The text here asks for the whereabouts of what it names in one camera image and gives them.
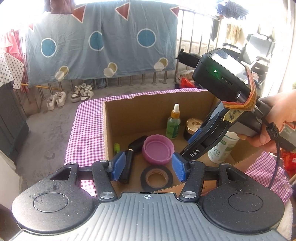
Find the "person right hand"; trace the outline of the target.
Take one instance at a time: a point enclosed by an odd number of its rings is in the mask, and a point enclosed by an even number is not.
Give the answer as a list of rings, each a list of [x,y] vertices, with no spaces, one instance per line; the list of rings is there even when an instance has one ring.
[[[269,123],[273,122],[278,128],[281,128],[284,122],[295,122],[295,90],[281,92],[261,100],[271,107],[271,111],[266,116],[266,120]],[[238,134],[238,137],[242,140],[247,140],[254,147],[262,148],[266,152],[277,152],[275,141],[270,139],[265,125],[262,125],[260,135],[248,137]]]

